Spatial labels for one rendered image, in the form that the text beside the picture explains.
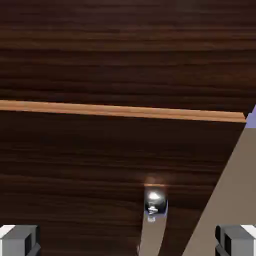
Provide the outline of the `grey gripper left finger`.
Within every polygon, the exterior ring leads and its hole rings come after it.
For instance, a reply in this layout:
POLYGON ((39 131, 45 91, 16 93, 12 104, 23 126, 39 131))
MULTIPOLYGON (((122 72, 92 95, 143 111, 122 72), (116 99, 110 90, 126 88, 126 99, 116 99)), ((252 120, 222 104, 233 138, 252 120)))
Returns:
POLYGON ((38 225, 0 225, 0 256, 42 256, 38 225))

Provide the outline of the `dark wood cabinet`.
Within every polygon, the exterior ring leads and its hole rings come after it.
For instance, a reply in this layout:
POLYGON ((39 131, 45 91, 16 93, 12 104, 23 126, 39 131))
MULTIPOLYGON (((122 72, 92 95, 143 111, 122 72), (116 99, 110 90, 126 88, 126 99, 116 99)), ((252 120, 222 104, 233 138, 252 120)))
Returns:
POLYGON ((0 112, 243 123, 251 112, 0 99, 0 112))

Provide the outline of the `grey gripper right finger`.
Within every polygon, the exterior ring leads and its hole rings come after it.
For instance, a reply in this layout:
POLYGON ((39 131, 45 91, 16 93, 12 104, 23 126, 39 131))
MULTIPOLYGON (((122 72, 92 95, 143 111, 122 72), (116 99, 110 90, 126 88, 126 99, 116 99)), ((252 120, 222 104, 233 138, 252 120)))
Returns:
POLYGON ((214 256, 256 256, 256 224, 217 225, 214 256))

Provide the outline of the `dark wood cabinet door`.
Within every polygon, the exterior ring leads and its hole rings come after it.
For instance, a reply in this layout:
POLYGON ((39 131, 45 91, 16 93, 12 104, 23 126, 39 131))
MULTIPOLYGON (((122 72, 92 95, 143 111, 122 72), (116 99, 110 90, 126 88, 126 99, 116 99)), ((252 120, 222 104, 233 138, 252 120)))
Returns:
POLYGON ((0 99, 248 113, 256 0, 0 0, 0 99))
POLYGON ((39 225, 42 256, 136 256, 160 185, 159 256, 182 256, 244 126, 0 111, 0 225, 39 225))

